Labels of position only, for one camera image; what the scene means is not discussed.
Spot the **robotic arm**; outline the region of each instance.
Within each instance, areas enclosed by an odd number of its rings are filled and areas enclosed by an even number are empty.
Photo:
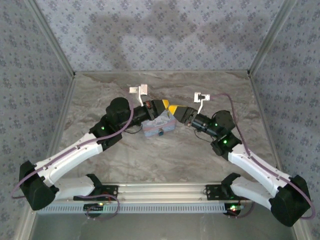
[[[154,120],[168,106],[169,102],[167,100],[143,102],[142,106],[134,108],[128,128],[140,125],[146,120]],[[76,179],[60,178],[86,159],[100,154],[122,139],[122,135],[117,134],[109,139],[95,140],[114,134],[128,123],[131,114],[128,101],[123,97],[115,98],[105,111],[106,114],[101,120],[74,144],[54,156],[37,162],[35,165],[26,161],[20,166],[20,181],[28,174],[37,171],[37,174],[20,185],[33,210],[40,210],[57,199],[90,195],[95,191],[96,186],[101,185],[94,174]],[[87,141],[89,143],[84,146],[81,145]],[[48,166],[48,163],[56,158],[59,159]]]
[[[221,185],[222,191],[230,199],[239,196],[257,202],[288,227],[310,208],[310,204],[302,196],[305,194],[310,199],[306,181],[299,175],[291,177],[281,172],[250,151],[231,132],[236,125],[229,111],[218,111],[209,118],[188,106],[171,105],[168,109],[180,123],[215,138],[211,143],[213,151],[258,181],[248,181],[236,173],[227,176]]]

